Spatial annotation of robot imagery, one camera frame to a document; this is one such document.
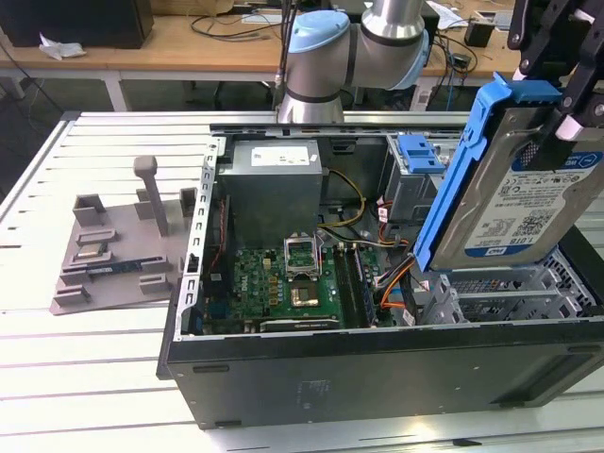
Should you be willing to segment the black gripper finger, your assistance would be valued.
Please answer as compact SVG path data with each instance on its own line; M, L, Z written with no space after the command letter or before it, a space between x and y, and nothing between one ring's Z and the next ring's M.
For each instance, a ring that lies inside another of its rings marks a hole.
M578 143L603 143L603 15L594 21L579 49L579 62L561 103L546 116L537 139L537 168L560 168Z
M564 34L574 11L573 1L516 1L507 39L520 53L514 80L558 81L571 72Z

